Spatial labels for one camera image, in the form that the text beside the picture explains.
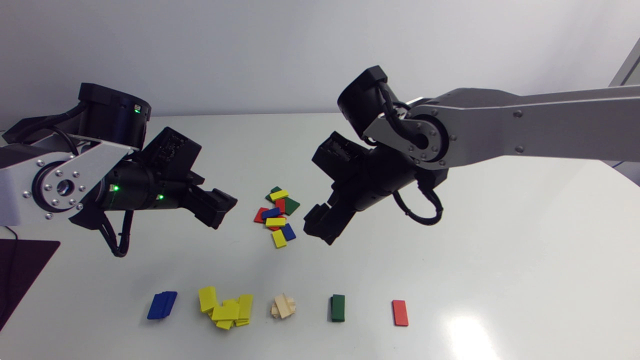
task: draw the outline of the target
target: blue block pair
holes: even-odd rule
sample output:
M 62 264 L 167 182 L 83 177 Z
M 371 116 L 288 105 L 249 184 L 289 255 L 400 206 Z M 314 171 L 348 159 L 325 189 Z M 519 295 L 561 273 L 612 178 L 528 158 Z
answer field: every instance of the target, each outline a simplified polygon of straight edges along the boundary
M 147 319 L 158 320 L 169 316 L 177 296 L 178 293 L 176 291 L 165 291 L 160 294 L 156 294 L 154 296 L 154 300 L 151 302 Z

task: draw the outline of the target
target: green block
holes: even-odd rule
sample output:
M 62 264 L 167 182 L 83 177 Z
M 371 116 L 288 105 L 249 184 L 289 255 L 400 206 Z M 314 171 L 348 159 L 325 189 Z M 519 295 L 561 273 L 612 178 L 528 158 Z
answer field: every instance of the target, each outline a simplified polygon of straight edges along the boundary
M 284 198 L 284 213 L 287 215 L 293 214 L 296 209 L 300 207 L 300 203 L 290 197 Z
M 331 297 L 331 321 L 344 322 L 344 295 L 333 294 Z
M 270 201 L 270 202 L 272 202 L 272 203 L 274 203 L 274 204 L 275 204 L 275 201 L 272 201 L 272 200 L 271 200 L 270 195 L 271 195 L 272 193 L 279 192 L 280 190 L 282 190 L 282 189 L 276 186 L 276 187 L 274 187 L 273 189 L 271 189 L 271 192 L 270 192 L 270 193 L 268 193 L 268 194 L 267 194 L 267 196 L 265 196 L 264 198 L 265 198 L 265 199 L 267 199 L 268 201 Z

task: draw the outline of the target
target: robotic arm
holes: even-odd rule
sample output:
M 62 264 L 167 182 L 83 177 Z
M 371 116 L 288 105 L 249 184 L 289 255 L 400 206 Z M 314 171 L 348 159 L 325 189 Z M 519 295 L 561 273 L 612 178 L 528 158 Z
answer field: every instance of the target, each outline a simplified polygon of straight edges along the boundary
M 305 232 L 329 245 L 357 211 L 389 195 L 412 219 L 437 223 L 443 209 L 433 189 L 451 167 L 502 155 L 640 161 L 640 86 L 531 96 L 459 88 L 405 104 L 376 66 L 343 91 L 338 106 L 373 148 L 333 133 L 313 157 L 334 180 L 333 193 L 306 215 Z M 404 205 L 398 190 L 414 180 L 435 217 Z
M 149 104 L 83 83 L 80 103 L 50 117 L 22 119 L 0 147 L 0 225 L 69 219 L 99 230 L 115 256 L 129 248 L 136 210 L 186 208 L 217 229 L 237 199 L 198 187 L 200 145 L 166 127 L 144 150 Z M 125 211 L 120 243 L 105 211 Z

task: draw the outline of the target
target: red block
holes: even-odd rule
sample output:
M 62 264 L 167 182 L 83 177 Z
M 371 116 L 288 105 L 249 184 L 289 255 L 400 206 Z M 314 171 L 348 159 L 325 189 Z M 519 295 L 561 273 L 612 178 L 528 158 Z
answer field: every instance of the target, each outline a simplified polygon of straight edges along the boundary
M 253 219 L 253 222 L 259 222 L 260 224 L 264 223 L 264 220 L 262 219 L 262 213 L 267 210 L 268 210 L 267 208 L 260 208 L 258 210 L 258 214 Z
M 281 227 L 276 227 L 276 226 L 272 226 L 272 227 L 267 227 L 267 229 L 271 230 L 271 231 L 278 231 L 280 229 L 282 229 Z
M 280 208 L 280 213 L 284 214 L 284 199 L 276 200 L 276 208 Z
M 409 326 L 409 318 L 406 316 L 406 304 L 404 300 L 393 300 L 394 321 L 396 326 Z

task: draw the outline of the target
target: black mat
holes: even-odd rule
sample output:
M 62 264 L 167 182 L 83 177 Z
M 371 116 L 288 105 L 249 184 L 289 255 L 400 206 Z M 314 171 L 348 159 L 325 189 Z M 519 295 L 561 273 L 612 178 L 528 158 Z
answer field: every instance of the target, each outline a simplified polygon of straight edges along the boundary
M 0 239 L 0 331 L 59 246 L 59 241 Z

